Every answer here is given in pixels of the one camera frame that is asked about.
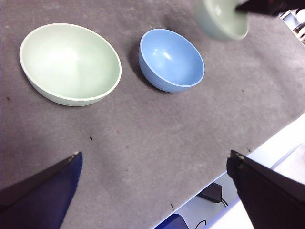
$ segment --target black cable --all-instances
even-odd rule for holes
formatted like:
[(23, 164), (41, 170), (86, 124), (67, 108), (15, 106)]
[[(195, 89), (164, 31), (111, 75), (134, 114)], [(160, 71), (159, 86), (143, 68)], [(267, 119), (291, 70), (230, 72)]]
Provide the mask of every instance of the black cable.
[(226, 206), (226, 204), (223, 202), (223, 201), (221, 201), (222, 202), (222, 204), (224, 205), (224, 207), (226, 208), (227, 206)]
[(227, 201), (225, 201), (225, 200), (222, 199), (222, 198), (221, 198), (221, 200), (222, 200), (227, 206), (229, 206), (228, 203), (227, 203)]
[(197, 227), (198, 227), (202, 222), (204, 222), (204, 225), (206, 225), (206, 220), (202, 220), (202, 221), (200, 221), (200, 222), (197, 224), (197, 226), (195, 227), (195, 229), (197, 229)]

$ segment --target bowl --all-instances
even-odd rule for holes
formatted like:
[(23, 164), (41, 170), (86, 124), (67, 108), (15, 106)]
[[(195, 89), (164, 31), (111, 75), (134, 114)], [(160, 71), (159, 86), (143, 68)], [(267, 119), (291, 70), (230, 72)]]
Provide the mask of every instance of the bowl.
[(20, 47), (20, 63), (40, 94), (67, 106), (101, 100), (118, 85), (122, 72), (118, 54), (103, 37), (66, 23), (30, 32)]
[(241, 40), (249, 29), (246, 13), (235, 11), (239, 0), (195, 0), (194, 13), (202, 30), (218, 40)]
[(142, 36), (139, 64), (145, 78), (165, 92), (194, 87), (204, 75), (203, 59), (196, 48), (183, 36), (165, 29)]

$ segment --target blue object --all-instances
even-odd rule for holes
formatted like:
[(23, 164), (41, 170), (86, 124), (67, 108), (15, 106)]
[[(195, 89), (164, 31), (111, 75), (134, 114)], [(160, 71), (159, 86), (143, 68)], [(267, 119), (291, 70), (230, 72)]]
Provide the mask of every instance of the blue object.
[(182, 218), (178, 214), (170, 215), (166, 220), (160, 223), (155, 229), (189, 229)]
[(183, 36), (165, 29), (143, 35), (139, 64), (145, 78), (165, 92), (194, 87), (204, 76), (204, 62), (197, 49)]
[(1, 229), (59, 229), (74, 196), (81, 152), (0, 191)]

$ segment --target light green bowl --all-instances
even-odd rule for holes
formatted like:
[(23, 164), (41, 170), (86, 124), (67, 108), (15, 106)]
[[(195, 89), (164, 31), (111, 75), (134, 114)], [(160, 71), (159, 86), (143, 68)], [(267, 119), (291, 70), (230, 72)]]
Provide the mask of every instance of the light green bowl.
[(68, 106), (101, 100), (118, 85), (122, 72), (118, 54), (103, 37), (65, 23), (30, 32), (21, 44), (20, 62), (40, 94)]
[(249, 29), (247, 15), (236, 12), (239, 0), (195, 0), (194, 13), (202, 30), (218, 40), (241, 40)]

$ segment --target gray felt surface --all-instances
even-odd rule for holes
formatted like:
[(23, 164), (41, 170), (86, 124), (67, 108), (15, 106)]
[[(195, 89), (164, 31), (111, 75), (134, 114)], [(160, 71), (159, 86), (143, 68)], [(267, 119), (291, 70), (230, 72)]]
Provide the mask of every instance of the gray felt surface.
[[(100, 102), (58, 105), (26, 79), (20, 44), (54, 22), (92, 29), (116, 49), (122, 79)], [(169, 94), (145, 80), (137, 52), (153, 28), (197, 47), (206, 67), (199, 85)], [(247, 154), (305, 111), (304, 57), (280, 19), (252, 15), (244, 40), (211, 40), (192, 0), (2, 0), (1, 187), (81, 150), (61, 228), (151, 228), (224, 172), (231, 149)]]

